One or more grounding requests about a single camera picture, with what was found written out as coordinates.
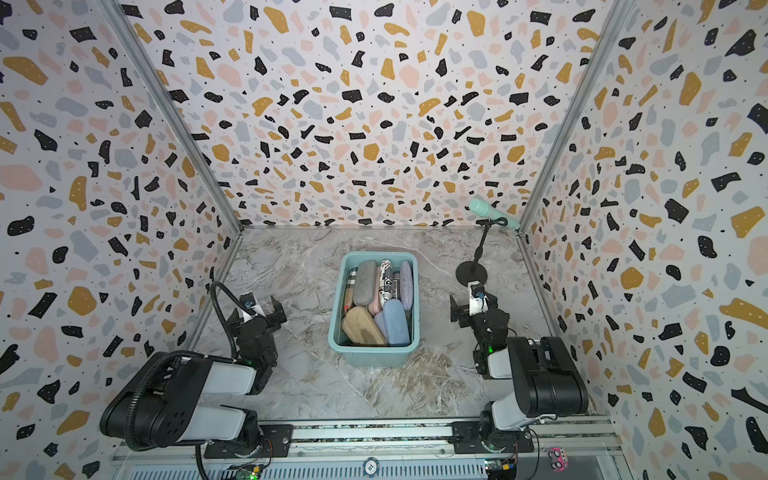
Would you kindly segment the purple felt case diagonal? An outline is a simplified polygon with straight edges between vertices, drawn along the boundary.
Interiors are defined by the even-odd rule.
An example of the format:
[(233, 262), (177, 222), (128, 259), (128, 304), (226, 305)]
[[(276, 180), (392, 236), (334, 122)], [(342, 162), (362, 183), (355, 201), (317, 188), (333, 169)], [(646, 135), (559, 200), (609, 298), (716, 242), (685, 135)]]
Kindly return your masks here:
[(407, 260), (400, 264), (398, 292), (405, 311), (411, 311), (414, 303), (414, 277), (411, 263)]

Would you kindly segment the grey felt case front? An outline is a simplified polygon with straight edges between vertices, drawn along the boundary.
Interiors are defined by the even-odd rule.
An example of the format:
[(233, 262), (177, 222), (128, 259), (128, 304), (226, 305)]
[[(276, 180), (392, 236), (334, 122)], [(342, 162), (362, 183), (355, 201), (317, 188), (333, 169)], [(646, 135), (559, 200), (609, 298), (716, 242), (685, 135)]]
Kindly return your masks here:
[(353, 301), (356, 305), (367, 306), (371, 304), (378, 292), (376, 281), (378, 264), (375, 260), (366, 260), (360, 263), (356, 270), (356, 283), (353, 289)]

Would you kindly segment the pink glasses case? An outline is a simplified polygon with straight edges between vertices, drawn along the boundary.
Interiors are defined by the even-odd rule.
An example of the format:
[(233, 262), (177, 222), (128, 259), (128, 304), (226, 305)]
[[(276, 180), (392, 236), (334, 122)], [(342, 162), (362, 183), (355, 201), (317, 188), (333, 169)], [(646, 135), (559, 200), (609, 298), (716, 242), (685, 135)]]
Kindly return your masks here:
[(381, 278), (377, 279), (375, 286), (376, 286), (376, 291), (374, 294), (374, 299), (367, 306), (369, 313), (373, 317), (375, 317), (377, 314), (379, 314), (383, 310), (383, 304), (386, 302), (387, 295), (389, 294), (387, 290), (387, 286), (384, 284)]

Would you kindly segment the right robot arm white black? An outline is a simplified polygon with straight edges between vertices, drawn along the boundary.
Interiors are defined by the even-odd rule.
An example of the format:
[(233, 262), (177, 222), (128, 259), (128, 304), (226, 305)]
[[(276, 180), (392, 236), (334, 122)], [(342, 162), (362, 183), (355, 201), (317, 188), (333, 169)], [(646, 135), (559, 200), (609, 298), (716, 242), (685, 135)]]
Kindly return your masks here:
[(468, 302), (450, 300), (451, 320), (472, 330), (476, 339), (475, 370), (486, 380), (509, 380), (512, 392), (489, 402), (481, 413), (484, 439), (518, 432), (534, 423), (585, 414), (589, 395), (584, 380), (556, 336), (518, 336), (509, 327), (510, 315), (496, 296), (477, 281), (467, 286)]

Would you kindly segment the teal plastic storage box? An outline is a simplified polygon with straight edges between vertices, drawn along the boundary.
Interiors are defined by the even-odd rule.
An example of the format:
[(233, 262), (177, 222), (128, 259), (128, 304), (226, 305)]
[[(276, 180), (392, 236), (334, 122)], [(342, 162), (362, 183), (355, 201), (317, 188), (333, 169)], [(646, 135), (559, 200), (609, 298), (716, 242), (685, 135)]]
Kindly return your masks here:
[[(377, 264), (380, 264), (383, 260), (391, 260), (394, 272), (400, 270), (400, 264), (403, 261), (407, 262), (410, 266), (414, 299), (411, 301), (411, 307), (405, 310), (405, 318), (409, 321), (409, 338), (408, 342), (404, 345), (355, 346), (342, 329), (344, 295), (349, 273), (353, 268), (359, 268), (368, 260), (376, 261)], [(418, 261), (411, 253), (355, 251), (346, 254), (341, 261), (330, 319), (328, 342), (331, 348), (340, 353), (350, 365), (355, 367), (385, 368), (403, 366), (419, 346), (421, 338), (418, 274)]]

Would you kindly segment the newspaper flag case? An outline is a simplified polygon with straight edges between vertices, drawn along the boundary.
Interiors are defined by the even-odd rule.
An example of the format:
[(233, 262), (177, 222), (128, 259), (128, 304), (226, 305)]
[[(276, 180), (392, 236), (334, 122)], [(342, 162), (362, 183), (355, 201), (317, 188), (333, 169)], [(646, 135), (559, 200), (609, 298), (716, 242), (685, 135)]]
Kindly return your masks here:
[(382, 305), (396, 296), (392, 262), (384, 259), (379, 268), (379, 300)]

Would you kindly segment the plaid tartan glasses case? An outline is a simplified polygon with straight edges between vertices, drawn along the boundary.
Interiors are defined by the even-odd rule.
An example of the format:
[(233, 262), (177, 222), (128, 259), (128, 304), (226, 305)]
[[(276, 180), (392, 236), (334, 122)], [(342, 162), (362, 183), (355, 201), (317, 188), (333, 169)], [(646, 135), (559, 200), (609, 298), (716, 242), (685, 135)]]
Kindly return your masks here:
[(343, 297), (343, 314), (346, 314), (350, 309), (355, 306), (354, 292), (357, 278), (357, 268), (352, 268), (346, 279), (344, 297)]

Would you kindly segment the light blue felt case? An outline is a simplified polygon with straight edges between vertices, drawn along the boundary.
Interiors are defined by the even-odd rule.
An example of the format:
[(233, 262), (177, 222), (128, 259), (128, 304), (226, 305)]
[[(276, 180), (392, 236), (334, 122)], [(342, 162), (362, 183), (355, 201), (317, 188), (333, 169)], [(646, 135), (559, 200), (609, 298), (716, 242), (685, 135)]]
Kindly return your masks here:
[(383, 321), (390, 346), (404, 347), (411, 343), (406, 311), (399, 299), (390, 299), (384, 304)]

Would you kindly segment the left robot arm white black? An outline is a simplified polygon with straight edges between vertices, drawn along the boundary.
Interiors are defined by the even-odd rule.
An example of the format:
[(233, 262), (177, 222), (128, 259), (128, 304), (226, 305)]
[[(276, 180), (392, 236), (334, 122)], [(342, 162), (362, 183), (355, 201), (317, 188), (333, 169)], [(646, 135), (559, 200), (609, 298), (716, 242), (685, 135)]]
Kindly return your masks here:
[(266, 444), (253, 410), (210, 406), (211, 395), (260, 394), (277, 365), (275, 331), (286, 322), (275, 298), (261, 304), (250, 294), (226, 320), (235, 340), (233, 358), (181, 350), (155, 352), (108, 404), (100, 432), (133, 451), (209, 444), (234, 456)]

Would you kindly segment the tan felt case front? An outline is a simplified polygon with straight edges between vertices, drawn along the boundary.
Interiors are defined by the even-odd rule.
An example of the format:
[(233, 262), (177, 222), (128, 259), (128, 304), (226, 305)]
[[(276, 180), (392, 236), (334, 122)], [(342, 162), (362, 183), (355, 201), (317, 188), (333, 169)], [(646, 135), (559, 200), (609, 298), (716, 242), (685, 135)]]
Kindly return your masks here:
[(384, 347), (389, 345), (366, 307), (355, 306), (348, 310), (342, 319), (341, 328), (355, 346)]

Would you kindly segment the purple felt case horizontal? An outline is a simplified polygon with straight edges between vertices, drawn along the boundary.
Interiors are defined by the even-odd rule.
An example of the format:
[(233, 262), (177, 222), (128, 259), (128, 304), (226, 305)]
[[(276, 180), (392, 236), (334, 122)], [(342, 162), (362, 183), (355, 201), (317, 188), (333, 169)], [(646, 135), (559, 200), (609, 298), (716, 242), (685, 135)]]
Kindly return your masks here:
[(387, 327), (384, 321), (384, 312), (380, 311), (374, 316), (374, 322), (379, 329), (380, 333), (385, 339), (388, 339)]

